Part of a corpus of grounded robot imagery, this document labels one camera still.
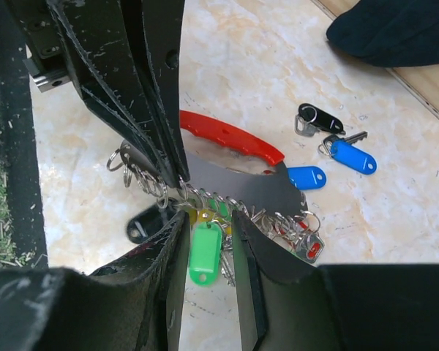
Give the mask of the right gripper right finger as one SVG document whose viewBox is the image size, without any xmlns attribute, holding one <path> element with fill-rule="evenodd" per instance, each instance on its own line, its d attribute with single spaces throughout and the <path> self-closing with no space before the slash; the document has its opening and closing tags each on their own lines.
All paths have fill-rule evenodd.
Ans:
<svg viewBox="0 0 439 351">
<path fill-rule="evenodd" d="M 232 216 L 243 350 L 439 350 L 439 264 L 311 266 Z"/>
</svg>

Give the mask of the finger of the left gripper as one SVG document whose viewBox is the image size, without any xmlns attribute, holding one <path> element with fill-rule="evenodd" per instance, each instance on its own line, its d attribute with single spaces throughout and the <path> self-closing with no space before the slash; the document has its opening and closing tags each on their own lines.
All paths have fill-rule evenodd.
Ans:
<svg viewBox="0 0 439 351">
<path fill-rule="evenodd" d="M 130 50 L 163 143 L 166 181 L 188 180 L 180 130 L 179 61 L 184 1 L 122 1 Z"/>
<path fill-rule="evenodd" d="M 70 79 L 87 108 L 141 152 L 166 181 L 160 130 L 130 50 L 122 1 L 48 1 Z"/>
</svg>

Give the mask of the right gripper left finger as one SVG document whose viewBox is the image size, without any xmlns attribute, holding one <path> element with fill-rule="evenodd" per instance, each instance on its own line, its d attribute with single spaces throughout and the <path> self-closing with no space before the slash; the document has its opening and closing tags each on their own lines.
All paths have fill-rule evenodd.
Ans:
<svg viewBox="0 0 439 351">
<path fill-rule="evenodd" d="M 0 268 L 0 350 L 177 350 L 188 215 L 83 275 L 68 268 Z"/>
</svg>

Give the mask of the blue tag key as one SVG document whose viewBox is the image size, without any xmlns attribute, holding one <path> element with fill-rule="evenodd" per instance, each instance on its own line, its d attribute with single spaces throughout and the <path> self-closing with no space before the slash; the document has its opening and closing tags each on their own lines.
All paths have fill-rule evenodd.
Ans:
<svg viewBox="0 0 439 351">
<path fill-rule="evenodd" d="M 318 146 L 318 151 L 334 161 L 364 175 L 372 175 L 378 168 L 375 158 L 354 146 L 367 138 L 368 132 L 359 132 L 349 137 L 329 135 Z"/>
<path fill-rule="evenodd" d="M 290 182 L 298 189 L 321 189 L 326 185 L 326 174 L 317 166 L 288 168 Z"/>
</svg>

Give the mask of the black key tag on organizer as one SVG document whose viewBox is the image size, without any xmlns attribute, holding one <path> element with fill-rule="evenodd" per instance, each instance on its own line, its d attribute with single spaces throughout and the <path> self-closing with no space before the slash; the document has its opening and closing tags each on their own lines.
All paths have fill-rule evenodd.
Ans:
<svg viewBox="0 0 439 351">
<path fill-rule="evenodd" d="M 176 201 L 169 201 L 165 208 L 154 204 L 132 217 L 126 226 L 127 238 L 133 244 L 143 244 L 165 227 L 176 214 Z"/>
</svg>

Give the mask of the green key tag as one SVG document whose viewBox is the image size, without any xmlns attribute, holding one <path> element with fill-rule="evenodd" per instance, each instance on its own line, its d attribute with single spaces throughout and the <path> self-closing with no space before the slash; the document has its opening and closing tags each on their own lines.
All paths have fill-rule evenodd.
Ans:
<svg viewBox="0 0 439 351">
<path fill-rule="evenodd" d="M 213 284 L 220 267 L 222 229 L 215 222 L 202 222 L 194 230 L 190 247 L 189 275 L 202 287 Z"/>
</svg>

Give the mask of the dark navy tank top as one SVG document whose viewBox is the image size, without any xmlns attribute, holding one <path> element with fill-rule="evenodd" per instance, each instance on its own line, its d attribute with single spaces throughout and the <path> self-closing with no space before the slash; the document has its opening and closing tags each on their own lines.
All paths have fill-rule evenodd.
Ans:
<svg viewBox="0 0 439 351">
<path fill-rule="evenodd" d="M 337 50 L 382 68 L 439 64 L 439 1 L 358 1 L 326 30 Z"/>
</svg>

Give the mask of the wooden clothes rack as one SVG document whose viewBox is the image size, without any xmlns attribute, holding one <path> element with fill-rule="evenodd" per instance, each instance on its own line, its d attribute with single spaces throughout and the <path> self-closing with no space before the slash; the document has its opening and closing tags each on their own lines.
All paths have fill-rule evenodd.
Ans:
<svg viewBox="0 0 439 351">
<path fill-rule="evenodd" d="M 394 76 L 439 119 L 439 1 L 316 1 L 329 44 Z"/>
</svg>

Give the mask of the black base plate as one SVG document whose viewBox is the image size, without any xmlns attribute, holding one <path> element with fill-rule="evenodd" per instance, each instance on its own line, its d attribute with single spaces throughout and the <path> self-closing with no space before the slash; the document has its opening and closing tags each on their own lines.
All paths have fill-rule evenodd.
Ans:
<svg viewBox="0 0 439 351">
<path fill-rule="evenodd" d="M 0 1 L 0 268 L 46 268 L 48 253 L 26 44 Z"/>
</svg>

